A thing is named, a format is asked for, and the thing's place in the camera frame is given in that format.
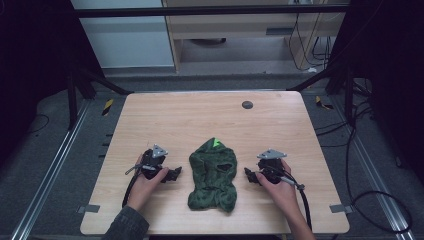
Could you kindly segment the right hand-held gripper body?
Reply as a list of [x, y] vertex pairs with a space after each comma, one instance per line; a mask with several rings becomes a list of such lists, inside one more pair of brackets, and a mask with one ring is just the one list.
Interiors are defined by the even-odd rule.
[[278, 184], [281, 178], [285, 176], [285, 168], [281, 160], [286, 156], [286, 153], [274, 149], [268, 149], [258, 154], [257, 158], [259, 159], [258, 167], [260, 173], [264, 175], [269, 182]]

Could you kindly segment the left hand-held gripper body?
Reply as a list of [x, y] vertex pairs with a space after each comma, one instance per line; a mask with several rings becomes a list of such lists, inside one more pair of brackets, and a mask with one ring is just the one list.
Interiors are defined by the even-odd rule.
[[142, 155], [141, 172], [147, 179], [154, 178], [162, 169], [162, 164], [168, 151], [157, 144], [146, 150]]

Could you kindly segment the person's left hand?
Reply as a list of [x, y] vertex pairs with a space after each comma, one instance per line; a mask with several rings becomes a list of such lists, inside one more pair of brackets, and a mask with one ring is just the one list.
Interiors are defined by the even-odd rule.
[[155, 189], [166, 177], [168, 171], [169, 169], [164, 167], [152, 179], [146, 179], [144, 175], [138, 176], [129, 193], [127, 206], [141, 213]]

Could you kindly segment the person's right hand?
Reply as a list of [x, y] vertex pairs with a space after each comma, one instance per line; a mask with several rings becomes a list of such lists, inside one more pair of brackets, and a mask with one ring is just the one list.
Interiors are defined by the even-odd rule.
[[295, 188], [292, 185], [286, 182], [273, 184], [261, 173], [257, 173], [256, 176], [259, 183], [266, 189], [274, 201], [275, 205], [287, 218], [300, 214]]

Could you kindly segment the dark green knit balaclava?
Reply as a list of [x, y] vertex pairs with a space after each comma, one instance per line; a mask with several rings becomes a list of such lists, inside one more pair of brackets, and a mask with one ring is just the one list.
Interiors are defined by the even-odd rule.
[[233, 179], [237, 174], [234, 151], [213, 137], [189, 156], [194, 190], [188, 196], [191, 210], [220, 208], [230, 213], [237, 201]]

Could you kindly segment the yellow black striped tape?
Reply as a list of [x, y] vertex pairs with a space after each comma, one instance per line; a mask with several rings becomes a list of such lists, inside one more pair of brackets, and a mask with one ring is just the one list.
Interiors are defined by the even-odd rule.
[[321, 108], [324, 108], [324, 109], [327, 109], [327, 110], [334, 109], [333, 105], [331, 105], [331, 104], [324, 104], [319, 96], [316, 96], [315, 97], [315, 103], [316, 103], [316, 106], [321, 107]]
[[108, 100], [106, 101], [105, 106], [104, 106], [104, 108], [103, 108], [103, 110], [102, 110], [102, 116], [106, 116], [106, 115], [108, 115], [108, 113], [109, 113], [109, 111], [110, 111], [110, 109], [111, 109], [111, 106], [112, 106], [113, 102], [114, 102], [114, 100], [113, 100], [113, 99], [108, 99]]

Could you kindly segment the black metal stand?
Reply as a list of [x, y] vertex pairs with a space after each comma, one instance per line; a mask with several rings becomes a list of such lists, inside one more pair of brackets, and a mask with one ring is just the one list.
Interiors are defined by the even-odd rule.
[[84, 99], [93, 99], [96, 96], [96, 90], [91, 84], [92, 81], [99, 83], [120, 95], [132, 94], [132, 91], [125, 90], [108, 81], [105, 77], [101, 77], [87, 69], [71, 67], [66, 77], [69, 107], [69, 130], [72, 130], [76, 126], [78, 119], [76, 91], [79, 91]]
[[325, 87], [325, 91], [328, 94], [333, 95], [344, 89], [344, 116], [348, 124], [354, 127], [356, 125], [353, 113], [354, 73], [355, 68], [352, 63], [347, 61], [331, 63], [326, 69], [316, 73], [304, 82], [288, 88], [288, 91], [301, 92], [308, 86], [328, 78], [329, 81]]

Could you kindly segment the white cabinet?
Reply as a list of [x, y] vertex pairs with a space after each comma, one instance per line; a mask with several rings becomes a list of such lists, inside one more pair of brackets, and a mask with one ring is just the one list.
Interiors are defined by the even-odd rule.
[[[71, 0], [82, 9], [161, 7], [161, 0]], [[173, 67], [164, 17], [81, 18], [103, 69]]]

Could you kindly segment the grey metal table bracket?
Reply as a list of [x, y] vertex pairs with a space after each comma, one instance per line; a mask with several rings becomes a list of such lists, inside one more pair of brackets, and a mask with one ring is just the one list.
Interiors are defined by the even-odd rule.
[[85, 205], [85, 206], [79, 206], [77, 209], [77, 213], [83, 214], [86, 212], [90, 212], [90, 213], [98, 213], [100, 209], [99, 205]]
[[343, 213], [349, 214], [353, 212], [353, 208], [351, 206], [345, 206], [342, 204], [330, 205], [329, 208], [332, 213], [343, 212]]

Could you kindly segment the silver metal floor rail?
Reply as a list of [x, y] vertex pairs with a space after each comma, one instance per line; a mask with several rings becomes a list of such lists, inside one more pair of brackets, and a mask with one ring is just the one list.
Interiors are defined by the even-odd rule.
[[91, 105], [90, 100], [83, 100], [77, 113], [75, 125], [66, 132], [46, 174], [44, 175], [34, 197], [32, 198], [25, 214], [14, 229], [11, 240], [27, 240], [38, 216], [51, 192], [51, 189], [67, 159], [67, 156], [80, 132]]
[[[389, 189], [381, 174], [376, 169], [376, 166], [371, 160], [363, 141], [357, 131], [357, 114], [355, 111], [345, 114], [347, 110], [343, 106], [342, 101], [337, 98], [331, 99], [334, 108], [340, 116], [341, 120], [346, 123], [344, 128], [348, 133], [348, 141], [346, 145], [345, 154], [345, 179], [349, 199], [351, 201], [351, 208], [357, 212], [367, 223], [379, 228], [381, 231], [388, 232], [396, 236], [397, 240], [416, 240], [413, 232], [413, 218], [407, 207], [395, 196], [389, 193]], [[357, 162], [361, 165], [364, 175], [368, 180], [371, 189], [364, 190], [361, 193], [353, 194], [351, 191], [351, 178], [350, 178], [350, 154], [355, 153]], [[366, 197], [374, 197], [387, 219], [388, 226], [382, 226], [376, 221], [373, 221], [370, 213], [359, 207], [359, 204]]]

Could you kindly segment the black horizontal frame bar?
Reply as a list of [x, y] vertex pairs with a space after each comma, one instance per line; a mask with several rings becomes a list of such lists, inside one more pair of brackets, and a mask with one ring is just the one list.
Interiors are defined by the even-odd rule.
[[246, 5], [246, 6], [193, 6], [120, 9], [80, 9], [70, 12], [78, 18], [102, 17], [156, 17], [244, 14], [289, 14], [347, 12], [349, 4], [318, 5]]

